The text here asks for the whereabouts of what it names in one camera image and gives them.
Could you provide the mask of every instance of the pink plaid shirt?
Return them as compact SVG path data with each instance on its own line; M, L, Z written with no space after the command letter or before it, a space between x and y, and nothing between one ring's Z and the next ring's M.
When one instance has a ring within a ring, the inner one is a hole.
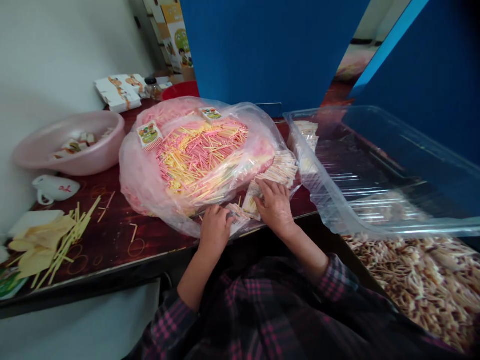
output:
M457 359L462 356L359 285L330 255L316 284L286 258L224 273L201 315L176 291L146 327L132 359Z

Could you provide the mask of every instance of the jar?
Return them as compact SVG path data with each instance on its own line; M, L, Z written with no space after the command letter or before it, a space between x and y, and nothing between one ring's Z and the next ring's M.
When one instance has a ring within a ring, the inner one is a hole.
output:
M145 84L145 93L148 95L148 97L152 100L160 101L162 89L160 89L160 85L157 83L157 79L152 76L146 77Z

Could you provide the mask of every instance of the plastic lid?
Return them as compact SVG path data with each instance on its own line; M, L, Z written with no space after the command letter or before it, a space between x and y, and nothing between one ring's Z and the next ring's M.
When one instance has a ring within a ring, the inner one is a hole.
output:
M145 83L146 83L147 85L154 85L154 84L157 83L157 79L154 78L153 76L146 77L146 78L145 78Z

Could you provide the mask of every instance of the white mug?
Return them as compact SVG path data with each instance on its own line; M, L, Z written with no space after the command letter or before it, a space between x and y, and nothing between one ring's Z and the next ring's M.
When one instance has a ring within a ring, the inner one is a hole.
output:
M39 176L31 184L37 189L37 200L42 205L70 199L80 190L78 182L50 175Z

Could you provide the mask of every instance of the hand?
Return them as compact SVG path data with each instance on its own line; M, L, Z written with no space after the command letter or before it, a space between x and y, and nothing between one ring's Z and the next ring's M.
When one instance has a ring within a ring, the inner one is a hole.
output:
M254 197L261 219L282 240L295 231L296 225L290 210L290 190L271 180L255 180L265 201Z
M234 218L227 219L230 210L219 205L212 205L203 216L200 230L198 251L206 257L219 260L230 238L230 228Z

